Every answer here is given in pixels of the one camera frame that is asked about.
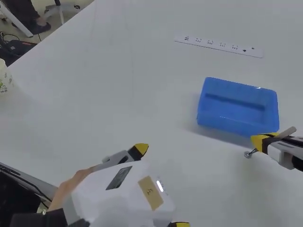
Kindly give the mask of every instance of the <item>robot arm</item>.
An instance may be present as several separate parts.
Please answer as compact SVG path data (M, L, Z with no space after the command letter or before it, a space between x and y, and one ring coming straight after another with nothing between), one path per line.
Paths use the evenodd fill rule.
M291 136L296 131L291 127L282 133L267 133L251 136L255 149L245 152L250 158L257 151L267 154L279 165L287 169L298 169L303 171L303 137Z
M63 204L69 227L190 227L172 222L175 205L135 144L95 166Z

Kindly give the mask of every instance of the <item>blue plastic tray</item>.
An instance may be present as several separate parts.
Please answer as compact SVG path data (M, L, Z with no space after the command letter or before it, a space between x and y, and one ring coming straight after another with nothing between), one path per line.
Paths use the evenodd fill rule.
M279 130L276 92L207 77L199 100L199 125L249 137Z

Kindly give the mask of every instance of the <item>yellow label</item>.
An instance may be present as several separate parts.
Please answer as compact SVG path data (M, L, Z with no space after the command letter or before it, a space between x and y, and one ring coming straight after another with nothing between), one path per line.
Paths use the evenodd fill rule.
M163 199L150 176L141 179L138 184L150 204L152 211L156 210L163 204Z

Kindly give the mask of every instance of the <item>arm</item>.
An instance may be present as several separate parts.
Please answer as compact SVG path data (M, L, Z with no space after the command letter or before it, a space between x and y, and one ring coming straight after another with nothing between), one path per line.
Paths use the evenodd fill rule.
M63 209L43 214L15 214L9 227L66 227Z

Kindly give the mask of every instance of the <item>power strip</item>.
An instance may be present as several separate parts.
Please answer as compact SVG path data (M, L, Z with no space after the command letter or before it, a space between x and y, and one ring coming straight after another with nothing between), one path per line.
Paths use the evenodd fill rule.
M243 54L256 58L263 58L263 51L261 49L256 49L251 46L228 44L226 42L218 42L212 39L202 39L189 35L176 36L174 41L178 43L202 46L202 47L211 48L220 51Z

